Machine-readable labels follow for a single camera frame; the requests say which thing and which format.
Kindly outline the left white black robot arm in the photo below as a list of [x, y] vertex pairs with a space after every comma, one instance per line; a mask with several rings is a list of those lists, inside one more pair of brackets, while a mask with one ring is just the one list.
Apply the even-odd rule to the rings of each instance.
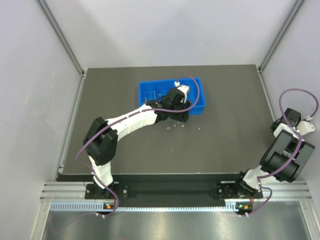
[[167, 119], [186, 122], [191, 101], [187, 100], [190, 87], [171, 88], [159, 100], [149, 100], [141, 107], [119, 117], [96, 118], [87, 132], [83, 145], [92, 167], [93, 181], [103, 192], [113, 183], [111, 161], [116, 155], [118, 142], [130, 133]]

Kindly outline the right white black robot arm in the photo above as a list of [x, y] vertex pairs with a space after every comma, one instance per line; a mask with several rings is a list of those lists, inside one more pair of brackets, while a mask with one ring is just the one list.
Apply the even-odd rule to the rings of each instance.
[[236, 193], [240, 198], [253, 196], [260, 190], [260, 182], [278, 181], [291, 183], [297, 179], [315, 150], [315, 146], [304, 139], [299, 142], [299, 128], [305, 125], [307, 129], [300, 134], [303, 136], [313, 132], [315, 127], [302, 120], [301, 113], [287, 108], [284, 112], [290, 126], [283, 117], [271, 125], [275, 140], [263, 154], [256, 168], [248, 169], [239, 174], [236, 181]]

